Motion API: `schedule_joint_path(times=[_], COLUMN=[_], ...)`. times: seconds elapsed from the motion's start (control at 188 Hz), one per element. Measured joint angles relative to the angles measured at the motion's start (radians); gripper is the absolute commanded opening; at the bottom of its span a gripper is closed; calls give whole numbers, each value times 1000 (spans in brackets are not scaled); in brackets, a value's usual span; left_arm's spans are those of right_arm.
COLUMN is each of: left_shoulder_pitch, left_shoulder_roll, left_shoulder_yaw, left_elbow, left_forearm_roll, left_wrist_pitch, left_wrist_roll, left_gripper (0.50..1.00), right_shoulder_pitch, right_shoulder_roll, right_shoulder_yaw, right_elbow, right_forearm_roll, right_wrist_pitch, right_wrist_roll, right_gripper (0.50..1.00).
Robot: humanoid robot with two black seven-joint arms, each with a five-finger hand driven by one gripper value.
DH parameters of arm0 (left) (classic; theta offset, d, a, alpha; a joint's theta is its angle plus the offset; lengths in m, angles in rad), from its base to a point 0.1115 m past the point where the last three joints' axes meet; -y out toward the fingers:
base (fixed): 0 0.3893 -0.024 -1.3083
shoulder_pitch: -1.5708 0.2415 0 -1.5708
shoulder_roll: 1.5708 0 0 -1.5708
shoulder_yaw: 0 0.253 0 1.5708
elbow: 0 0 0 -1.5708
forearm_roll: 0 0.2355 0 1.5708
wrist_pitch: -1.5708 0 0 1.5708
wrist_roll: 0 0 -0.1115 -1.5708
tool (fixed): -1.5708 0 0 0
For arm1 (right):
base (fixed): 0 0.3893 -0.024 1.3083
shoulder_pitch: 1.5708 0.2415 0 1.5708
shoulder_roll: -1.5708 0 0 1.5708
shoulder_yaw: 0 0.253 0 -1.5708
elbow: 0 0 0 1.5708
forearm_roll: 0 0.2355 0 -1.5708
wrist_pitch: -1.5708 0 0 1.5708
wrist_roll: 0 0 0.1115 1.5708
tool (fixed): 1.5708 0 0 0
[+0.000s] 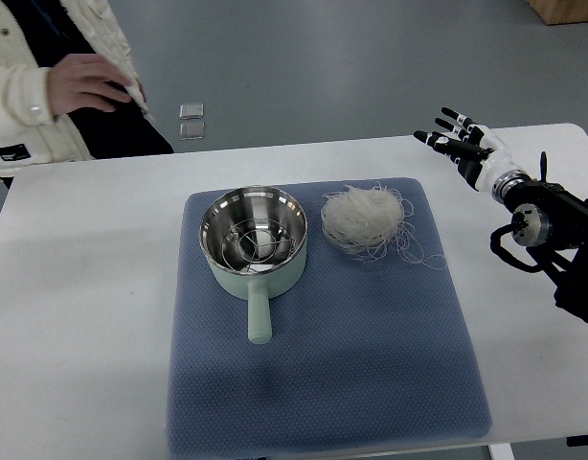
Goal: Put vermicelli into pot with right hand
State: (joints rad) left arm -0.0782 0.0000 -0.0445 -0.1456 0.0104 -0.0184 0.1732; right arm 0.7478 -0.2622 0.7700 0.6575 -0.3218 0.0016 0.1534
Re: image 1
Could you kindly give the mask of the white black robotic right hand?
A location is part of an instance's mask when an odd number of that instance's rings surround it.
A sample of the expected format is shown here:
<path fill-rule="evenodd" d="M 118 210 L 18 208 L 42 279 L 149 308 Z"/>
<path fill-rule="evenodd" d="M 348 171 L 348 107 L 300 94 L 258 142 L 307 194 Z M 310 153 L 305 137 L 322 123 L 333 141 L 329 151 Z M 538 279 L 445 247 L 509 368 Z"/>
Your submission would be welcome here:
<path fill-rule="evenodd" d="M 438 131 L 416 130 L 414 137 L 434 152 L 446 156 L 464 181 L 475 191 L 497 194 L 509 177 L 525 175 L 513 160 L 507 145 L 488 127 L 448 107 L 436 118 Z"/>

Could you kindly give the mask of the person's bare hand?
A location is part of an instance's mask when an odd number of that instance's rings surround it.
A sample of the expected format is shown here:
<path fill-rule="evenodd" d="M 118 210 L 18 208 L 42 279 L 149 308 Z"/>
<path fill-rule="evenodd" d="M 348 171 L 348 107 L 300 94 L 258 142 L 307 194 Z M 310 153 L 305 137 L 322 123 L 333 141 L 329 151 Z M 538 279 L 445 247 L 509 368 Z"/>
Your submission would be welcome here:
<path fill-rule="evenodd" d="M 145 102 L 147 98 L 141 83 L 99 54 L 67 55 L 47 74 L 48 103 L 55 117 L 83 108 L 114 112 L 115 103 L 132 101 L 129 90 L 133 86 Z"/>

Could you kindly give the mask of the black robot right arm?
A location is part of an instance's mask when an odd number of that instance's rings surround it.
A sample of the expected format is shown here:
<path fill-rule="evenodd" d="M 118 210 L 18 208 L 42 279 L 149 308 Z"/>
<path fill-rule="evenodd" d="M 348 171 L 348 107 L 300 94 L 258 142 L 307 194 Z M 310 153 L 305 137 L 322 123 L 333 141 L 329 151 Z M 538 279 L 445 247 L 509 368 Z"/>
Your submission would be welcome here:
<path fill-rule="evenodd" d="M 492 195 L 511 221 L 490 235 L 490 250 L 521 271 L 545 273 L 555 284 L 555 305 L 588 323 L 588 199 L 547 180 L 545 152 L 538 180 L 506 172 Z"/>

